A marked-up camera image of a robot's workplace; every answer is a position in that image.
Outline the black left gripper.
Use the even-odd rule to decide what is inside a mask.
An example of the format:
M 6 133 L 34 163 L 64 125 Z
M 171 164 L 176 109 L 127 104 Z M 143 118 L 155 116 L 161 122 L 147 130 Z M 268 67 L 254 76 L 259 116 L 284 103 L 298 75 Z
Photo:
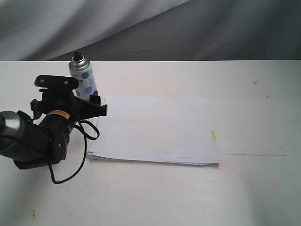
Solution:
M 39 92 L 42 93 L 42 99 L 30 102 L 33 113 L 31 121 L 39 119 L 43 114 L 49 115 L 51 111 L 62 111 L 69 115 L 69 120 L 80 122 L 106 116 L 108 112 L 108 106 L 101 104 L 97 90 L 89 96 L 89 101 L 74 96 L 72 91 L 59 92 L 42 88 Z

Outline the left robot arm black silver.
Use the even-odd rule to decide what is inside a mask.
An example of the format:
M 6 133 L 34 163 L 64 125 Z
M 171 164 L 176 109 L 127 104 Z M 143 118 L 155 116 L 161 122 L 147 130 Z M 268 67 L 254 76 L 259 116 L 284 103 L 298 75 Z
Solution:
M 21 170 L 58 164 L 66 158 L 72 129 L 107 114 L 108 106 L 97 93 L 89 102 L 71 91 L 41 92 L 42 100 L 31 101 L 33 117 L 22 111 L 0 113 L 0 154 Z

